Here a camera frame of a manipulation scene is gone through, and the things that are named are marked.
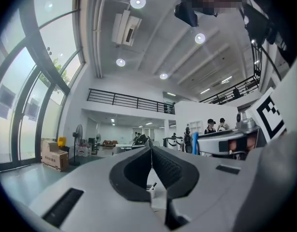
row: floor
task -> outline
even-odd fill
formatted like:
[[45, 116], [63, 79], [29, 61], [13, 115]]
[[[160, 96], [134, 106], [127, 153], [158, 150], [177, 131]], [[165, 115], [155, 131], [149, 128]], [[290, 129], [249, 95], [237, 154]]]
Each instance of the floor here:
[[[112, 156], [111, 149], [100, 147], [97, 156], [76, 157], [81, 165]], [[5, 171], [0, 173], [0, 182], [7, 194], [29, 206], [31, 202], [48, 186], [55, 183], [76, 167], [69, 166], [67, 172], [58, 172], [52, 168], [44, 166], [42, 163], [32, 164], [30, 166]], [[147, 178], [147, 184], [152, 185], [156, 182], [155, 196], [152, 199], [152, 209], [162, 221], [165, 220], [166, 214], [166, 189], [162, 185], [155, 171], [152, 169]]]

